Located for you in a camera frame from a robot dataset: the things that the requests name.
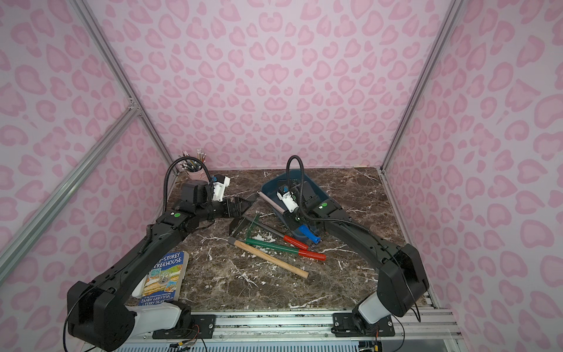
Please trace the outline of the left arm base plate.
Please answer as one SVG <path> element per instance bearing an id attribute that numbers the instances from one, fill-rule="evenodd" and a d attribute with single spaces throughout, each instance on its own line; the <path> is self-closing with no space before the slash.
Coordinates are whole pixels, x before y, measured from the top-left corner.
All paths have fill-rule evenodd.
<path id="1" fill-rule="evenodd" d="M 154 340 L 191 340 L 195 337 L 209 340 L 216 327 L 216 315 L 185 314 L 171 329 L 160 329 L 152 333 Z"/>

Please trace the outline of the teal plastic storage box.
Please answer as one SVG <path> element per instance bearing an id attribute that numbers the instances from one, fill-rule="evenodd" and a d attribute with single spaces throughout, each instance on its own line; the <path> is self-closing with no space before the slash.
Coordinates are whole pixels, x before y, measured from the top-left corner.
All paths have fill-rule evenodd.
<path id="1" fill-rule="evenodd" d="M 301 190 L 301 173 L 298 170 L 291 170 L 290 177 L 292 179 L 292 195 L 294 196 L 297 202 L 297 196 Z M 273 180 L 268 181 L 265 183 L 262 188 L 261 192 L 263 192 L 266 196 L 271 198 L 275 203 L 280 205 L 282 208 L 287 211 L 284 204 L 281 200 L 277 197 L 277 190 L 278 187 L 288 185 L 287 184 L 287 175 L 281 174 L 278 177 L 275 177 Z M 310 217 L 319 218 L 319 219 L 344 219 L 349 220 L 349 215 L 342 209 L 341 205 L 336 202 L 334 199 L 330 198 L 309 176 L 304 176 L 304 191 L 302 194 L 302 202 L 304 209 L 307 211 Z M 278 218 L 284 223 L 284 225 L 288 228 L 284 221 L 283 214 L 278 213 L 275 210 L 275 214 Z M 314 225 L 308 225 L 309 229 L 312 230 L 315 235 L 320 236 L 320 233 L 324 231 L 324 227 L 318 227 L 317 223 Z M 298 229 L 289 229 L 291 233 L 295 236 L 306 237 L 302 233 L 299 232 Z"/>

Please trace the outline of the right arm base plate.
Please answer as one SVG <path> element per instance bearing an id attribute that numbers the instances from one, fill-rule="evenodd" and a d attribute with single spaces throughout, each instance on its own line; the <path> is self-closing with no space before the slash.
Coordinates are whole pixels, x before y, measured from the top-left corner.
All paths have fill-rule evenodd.
<path id="1" fill-rule="evenodd" d="M 394 337 L 395 329 L 391 316 L 377 323 L 366 322 L 359 314 L 353 312 L 337 312 L 332 315 L 331 333 L 336 337 Z"/>

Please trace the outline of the silver tool blue handle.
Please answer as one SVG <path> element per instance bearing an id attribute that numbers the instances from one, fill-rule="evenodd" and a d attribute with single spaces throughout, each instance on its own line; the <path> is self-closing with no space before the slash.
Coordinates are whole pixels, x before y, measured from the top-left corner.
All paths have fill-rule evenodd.
<path id="1" fill-rule="evenodd" d="M 312 230 L 306 224 L 302 224 L 298 228 L 299 232 L 306 236 L 309 240 L 311 240 L 314 244 L 319 244 L 321 242 L 321 238 L 315 235 Z"/>

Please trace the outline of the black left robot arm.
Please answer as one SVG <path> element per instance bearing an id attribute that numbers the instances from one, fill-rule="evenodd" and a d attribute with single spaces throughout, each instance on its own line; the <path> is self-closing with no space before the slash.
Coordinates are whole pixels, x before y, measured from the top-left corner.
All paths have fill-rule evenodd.
<path id="1" fill-rule="evenodd" d="M 78 281 L 67 292 L 67 317 L 63 334 L 115 351 L 130 337 L 146 331 L 171 329 L 184 312 L 181 304 L 162 304 L 153 315 L 127 307 L 134 289 L 170 250 L 207 222 L 242 217 L 256 195 L 215 197 L 215 183 L 207 168 L 205 180 L 183 184 L 180 199 L 146 227 L 145 237 L 116 264 L 90 282 Z"/>

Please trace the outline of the wooden handle hammer tool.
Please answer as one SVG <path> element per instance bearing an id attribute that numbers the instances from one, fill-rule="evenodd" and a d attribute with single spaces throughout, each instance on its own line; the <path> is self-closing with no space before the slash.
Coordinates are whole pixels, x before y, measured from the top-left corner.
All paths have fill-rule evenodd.
<path id="1" fill-rule="evenodd" d="M 270 262 L 270 263 L 272 263 L 272 264 L 274 264 L 274 265 L 276 265 L 280 268 L 284 268 L 285 270 L 292 272 L 293 274 L 296 274 L 299 277 L 302 277 L 304 279 L 309 278 L 309 273 L 307 271 L 304 271 L 300 268 L 296 268 L 293 265 L 290 265 L 290 264 L 288 264 L 288 263 L 286 263 L 282 260 L 276 259 L 276 258 L 272 257 L 271 255 L 268 255 L 267 253 L 265 253 L 265 252 L 263 252 L 263 251 L 261 251 L 257 248 L 254 248 L 252 246 L 249 246 L 246 243 L 243 243 L 241 241 L 236 240 L 233 237 L 228 237 L 227 241 L 230 245 L 235 246 L 239 249 L 242 249 L 243 251 L 248 252 L 252 255 L 255 255 L 258 258 L 264 259 L 264 260 L 266 260 L 266 261 L 268 261 L 268 262 Z"/>

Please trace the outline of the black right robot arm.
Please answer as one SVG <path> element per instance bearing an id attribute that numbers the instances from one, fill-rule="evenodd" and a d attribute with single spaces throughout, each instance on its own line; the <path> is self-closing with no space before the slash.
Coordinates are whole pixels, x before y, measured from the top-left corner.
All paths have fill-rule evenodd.
<path id="1" fill-rule="evenodd" d="M 417 302 L 430 285 L 419 251 L 410 244 L 400 246 L 373 234 L 353 221 L 337 201 L 319 197 L 306 180 L 298 155 L 288 159 L 285 172 L 290 198 L 298 205 L 299 220 L 340 239 L 378 272 L 375 293 L 353 308 L 355 329 L 369 331 L 383 318 L 400 318 L 408 312 L 421 321 Z"/>

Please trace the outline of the grey hoe red handle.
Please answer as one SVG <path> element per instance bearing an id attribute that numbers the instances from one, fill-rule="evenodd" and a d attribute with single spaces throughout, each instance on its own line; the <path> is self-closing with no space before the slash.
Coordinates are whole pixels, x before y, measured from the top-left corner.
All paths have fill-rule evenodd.
<path id="1" fill-rule="evenodd" d="M 285 212 L 285 209 L 282 208 L 280 205 L 278 205 L 277 203 L 275 203 L 271 198 L 269 198 L 268 196 L 266 196 L 263 192 L 258 191 L 257 194 L 260 196 L 261 199 L 263 199 L 265 202 L 268 203 L 268 205 L 270 205 L 274 210 L 276 210 L 278 213 L 283 214 Z"/>

